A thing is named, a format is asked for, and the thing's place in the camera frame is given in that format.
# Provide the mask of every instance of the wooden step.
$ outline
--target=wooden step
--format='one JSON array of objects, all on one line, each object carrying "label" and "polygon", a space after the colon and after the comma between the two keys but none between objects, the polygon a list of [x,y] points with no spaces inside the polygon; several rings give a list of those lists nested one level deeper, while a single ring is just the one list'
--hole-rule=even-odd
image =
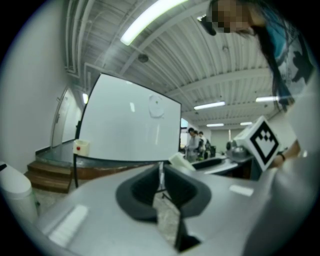
[{"label": "wooden step", "polygon": [[54,166],[43,162],[34,161],[28,164],[28,170],[32,173],[44,174],[46,176],[70,178],[69,167]]},{"label": "wooden step", "polygon": [[30,170],[25,173],[25,176],[30,180],[33,188],[57,193],[68,193],[72,180],[71,177],[48,176]]}]

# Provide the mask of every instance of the ceiling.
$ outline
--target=ceiling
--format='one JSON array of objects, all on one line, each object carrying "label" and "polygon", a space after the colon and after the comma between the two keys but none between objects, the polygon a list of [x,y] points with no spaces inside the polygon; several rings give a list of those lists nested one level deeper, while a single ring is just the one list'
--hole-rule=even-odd
[{"label": "ceiling", "polygon": [[[272,95],[272,75],[257,39],[235,33],[210,36],[197,17],[208,1],[188,0],[161,15],[131,43],[121,36],[155,0],[71,1],[66,50],[73,83],[89,92],[100,72],[127,79],[182,104],[182,117],[196,126],[237,129],[277,109],[255,102]],[[142,63],[139,54],[149,60]],[[226,106],[194,110],[225,101]]]}]

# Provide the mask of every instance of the whiteboard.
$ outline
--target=whiteboard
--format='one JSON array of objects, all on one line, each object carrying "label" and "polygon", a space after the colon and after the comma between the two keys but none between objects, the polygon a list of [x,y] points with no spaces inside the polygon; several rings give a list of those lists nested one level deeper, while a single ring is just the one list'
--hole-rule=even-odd
[{"label": "whiteboard", "polygon": [[181,104],[132,82],[101,74],[82,117],[89,158],[164,161],[179,151]]}]

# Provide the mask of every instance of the floor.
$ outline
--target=floor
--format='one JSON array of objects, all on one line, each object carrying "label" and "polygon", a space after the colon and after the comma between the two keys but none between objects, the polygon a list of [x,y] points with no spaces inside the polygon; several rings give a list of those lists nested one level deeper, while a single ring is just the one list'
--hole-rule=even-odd
[{"label": "floor", "polygon": [[[54,148],[48,149],[37,155],[37,160],[44,163],[58,165],[62,167],[73,166],[74,153],[73,141],[68,141]],[[76,159],[77,167],[121,167],[121,166],[135,166],[140,164],[148,164],[149,162],[130,162],[130,161],[113,161],[113,160],[99,160],[89,159],[78,156]]]},{"label": "floor", "polygon": [[[79,180],[79,186],[86,183],[86,180]],[[75,181],[72,180],[69,193],[76,189]],[[34,194],[40,206],[38,206],[38,215],[41,216],[57,202],[62,200],[68,194],[44,191],[41,189],[33,189]],[[167,198],[162,198],[163,193],[157,193],[154,197],[153,207],[157,209],[158,229],[163,238],[174,246],[177,236],[180,213],[177,208]]]}]

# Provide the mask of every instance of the white cylinder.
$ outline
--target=white cylinder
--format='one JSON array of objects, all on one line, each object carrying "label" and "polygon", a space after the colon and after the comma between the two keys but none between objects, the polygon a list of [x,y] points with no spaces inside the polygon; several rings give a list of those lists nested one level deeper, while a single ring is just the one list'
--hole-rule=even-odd
[{"label": "white cylinder", "polygon": [[7,165],[0,171],[0,187],[13,214],[34,223],[38,218],[38,213],[30,180]]}]

